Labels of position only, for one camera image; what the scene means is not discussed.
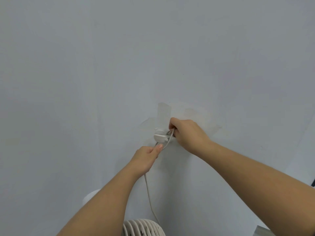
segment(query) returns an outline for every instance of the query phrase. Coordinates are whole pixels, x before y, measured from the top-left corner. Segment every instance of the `white fan grille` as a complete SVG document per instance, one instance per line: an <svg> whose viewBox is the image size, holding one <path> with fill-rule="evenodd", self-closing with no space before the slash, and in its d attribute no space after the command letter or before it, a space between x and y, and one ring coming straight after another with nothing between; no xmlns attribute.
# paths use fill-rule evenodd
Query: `white fan grille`
<svg viewBox="0 0 315 236"><path fill-rule="evenodd" d="M156 222L136 219L124 221L121 236L165 236L165 234Z"/></svg>

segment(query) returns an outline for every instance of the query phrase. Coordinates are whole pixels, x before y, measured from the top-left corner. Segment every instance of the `person's left hand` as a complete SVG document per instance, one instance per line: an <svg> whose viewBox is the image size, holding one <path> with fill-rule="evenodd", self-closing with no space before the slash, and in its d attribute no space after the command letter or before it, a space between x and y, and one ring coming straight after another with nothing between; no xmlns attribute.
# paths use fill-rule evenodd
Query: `person's left hand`
<svg viewBox="0 0 315 236"><path fill-rule="evenodd" d="M162 149L162 144L155 147L140 147L128 163L128 166L135 171L138 177L141 177L150 170Z"/></svg>

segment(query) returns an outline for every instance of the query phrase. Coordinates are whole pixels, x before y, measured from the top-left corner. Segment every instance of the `power cord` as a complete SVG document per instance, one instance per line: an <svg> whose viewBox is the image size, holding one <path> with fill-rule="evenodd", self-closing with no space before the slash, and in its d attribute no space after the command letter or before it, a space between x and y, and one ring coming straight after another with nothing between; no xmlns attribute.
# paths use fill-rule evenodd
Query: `power cord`
<svg viewBox="0 0 315 236"><path fill-rule="evenodd" d="M169 144L169 142L171 141L171 138L172 138L173 135L174 135L174 131L175 131L175 128L173 128L172 134L171 134L171 136L169 137L169 140L167 141L167 144L163 147L162 150L164 150L164 149L167 147L167 145ZM147 192L148 192L148 198L149 198L149 203L150 203L151 211L152 211L152 213L153 213L155 219L157 220L158 224L161 225L159 219L157 218L157 216L156 216L156 214L155 214L155 212L154 212L154 210L153 210L153 208L152 208L151 197L150 197L150 193L149 193L148 182L147 182L147 175L146 175L146 174L144 174L144 179L145 179L145 181L146 181L146 186L147 186Z"/></svg>

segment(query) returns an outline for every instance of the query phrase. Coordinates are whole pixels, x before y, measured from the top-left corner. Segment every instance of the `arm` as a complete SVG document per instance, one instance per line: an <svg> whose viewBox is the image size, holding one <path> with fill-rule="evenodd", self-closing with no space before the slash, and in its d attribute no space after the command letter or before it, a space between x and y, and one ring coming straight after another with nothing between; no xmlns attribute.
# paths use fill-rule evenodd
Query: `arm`
<svg viewBox="0 0 315 236"><path fill-rule="evenodd" d="M315 190L208 138L191 120L172 118L169 128L187 151L213 167L246 205L277 235L315 232Z"/></svg>
<svg viewBox="0 0 315 236"><path fill-rule="evenodd" d="M131 189L150 170L162 148L163 145L158 145L137 150L131 161L70 219L57 236L120 235Z"/></svg>

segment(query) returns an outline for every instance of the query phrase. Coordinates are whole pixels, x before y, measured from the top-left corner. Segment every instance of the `person's right hand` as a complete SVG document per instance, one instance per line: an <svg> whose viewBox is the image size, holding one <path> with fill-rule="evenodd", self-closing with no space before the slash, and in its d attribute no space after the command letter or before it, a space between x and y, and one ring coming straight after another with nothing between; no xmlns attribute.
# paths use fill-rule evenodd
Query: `person's right hand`
<svg viewBox="0 0 315 236"><path fill-rule="evenodd" d="M207 134L193 120L179 120L171 118L168 128L175 128L174 136L178 143L190 153L197 155L209 144Z"/></svg>

